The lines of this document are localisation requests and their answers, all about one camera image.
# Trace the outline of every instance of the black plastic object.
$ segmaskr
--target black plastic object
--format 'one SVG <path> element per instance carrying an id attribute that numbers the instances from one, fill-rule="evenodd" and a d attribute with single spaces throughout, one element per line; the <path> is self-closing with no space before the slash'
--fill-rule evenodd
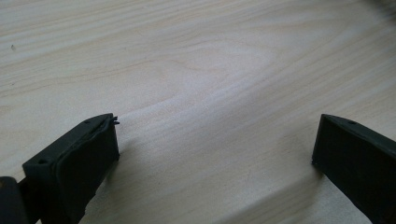
<path id="1" fill-rule="evenodd" d="M 359 123 L 322 115 L 312 163 L 373 223 L 396 223 L 396 143 Z"/>
<path id="2" fill-rule="evenodd" d="M 19 183 L 19 191 L 15 183 L 12 190 L 7 189 L 8 193 L 13 191 L 12 197 L 3 196 L 0 189 L 1 207 L 12 210 L 7 212 L 17 217 L 27 217 L 27 223 L 39 219 L 43 224 L 79 223 L 107 170 L 120 157 L 115 120 L 112 114 L 87 119 L 33 156 L 23 164 L 26 178 Z M 18 203 L 19 195 L 23 206 Z M 8 206 L 13 202 L 18 205 Z M 0 223 L 26 223 L 0 218 Z"/>

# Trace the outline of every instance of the hole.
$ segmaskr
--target hole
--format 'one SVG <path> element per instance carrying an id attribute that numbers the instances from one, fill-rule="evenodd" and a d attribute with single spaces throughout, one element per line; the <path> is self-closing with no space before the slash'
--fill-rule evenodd
<path id="1" fill-rule="evenodd" d="M 38 164 L 46 164 L 48 161 L 45 159 L 41 159 L 38 161 Z"/>

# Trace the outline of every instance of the wooden table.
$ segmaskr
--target wooden table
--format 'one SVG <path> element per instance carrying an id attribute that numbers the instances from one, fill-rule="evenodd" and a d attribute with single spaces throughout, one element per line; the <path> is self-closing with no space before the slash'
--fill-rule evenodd
<path id="1" fill-rule="evenodd" d="M 396 139 L 396 26 L 371 1 L 2 1 L 0 175 L 119 116 L 80 223 L 370 223 L 311 162 L 320 114 Z"/>

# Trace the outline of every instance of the black rubber piece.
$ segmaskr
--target black rubber piece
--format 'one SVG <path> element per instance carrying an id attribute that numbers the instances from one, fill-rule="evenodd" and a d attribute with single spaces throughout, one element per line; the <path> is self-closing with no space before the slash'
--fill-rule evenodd
<path id="1" fill-rule="evenodd" d="M 312 163 L 373 223 L 396 223 L 396 143 L 359 123 L 322 115 Z"/>

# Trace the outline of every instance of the wood grain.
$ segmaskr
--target wood grain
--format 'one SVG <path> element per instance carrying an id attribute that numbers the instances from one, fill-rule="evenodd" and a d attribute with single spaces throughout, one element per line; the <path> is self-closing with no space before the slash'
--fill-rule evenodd
<path id="1" fill-rule="evenodd" d="M 2 1 L 0 175 L 113 112 L 81 223 L 369 223 L 311 154 L 322 113 L 396 139 L 395 71 L 369 1 Z"/>

